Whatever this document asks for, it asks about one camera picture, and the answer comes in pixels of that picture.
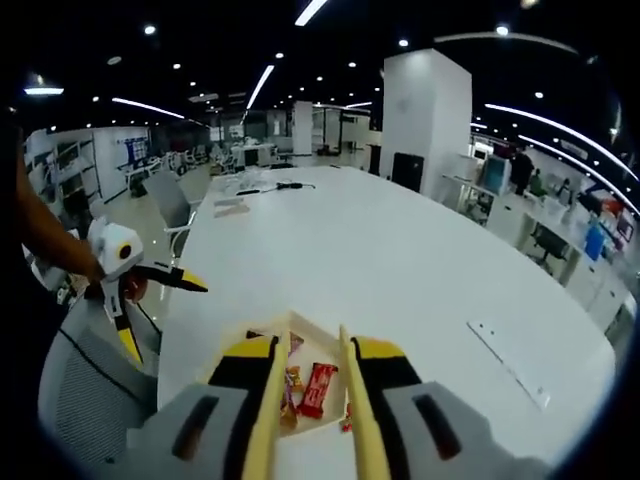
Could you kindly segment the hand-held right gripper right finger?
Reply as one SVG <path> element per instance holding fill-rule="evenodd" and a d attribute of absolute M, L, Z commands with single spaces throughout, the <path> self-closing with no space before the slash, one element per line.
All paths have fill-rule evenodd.
<path fill-rule="evenodd" d="M 357 476 L 360 479 L 546 479 L 551 469 L 517 457 L 489 421 L 438 382 L 424 382 L 389 341 L 348 340 Z"/>

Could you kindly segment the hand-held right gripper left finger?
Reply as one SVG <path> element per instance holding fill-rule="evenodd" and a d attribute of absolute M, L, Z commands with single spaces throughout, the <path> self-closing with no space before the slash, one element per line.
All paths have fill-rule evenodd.
<path fill-rule="evenodd" d="M 279 338 L 245 338 L 150 417 L 126 479 L 270 479 L 279 433 Z"/>

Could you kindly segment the person's left hand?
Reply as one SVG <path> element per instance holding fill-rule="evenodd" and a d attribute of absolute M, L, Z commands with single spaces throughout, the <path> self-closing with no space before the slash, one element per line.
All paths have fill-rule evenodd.
<path fill-rule="evenodd" d="M 124 277 L 124 294 L 127 300 L 138 303 L 145 295 L 148 280 L 136 273 L 129 272 Z"/>

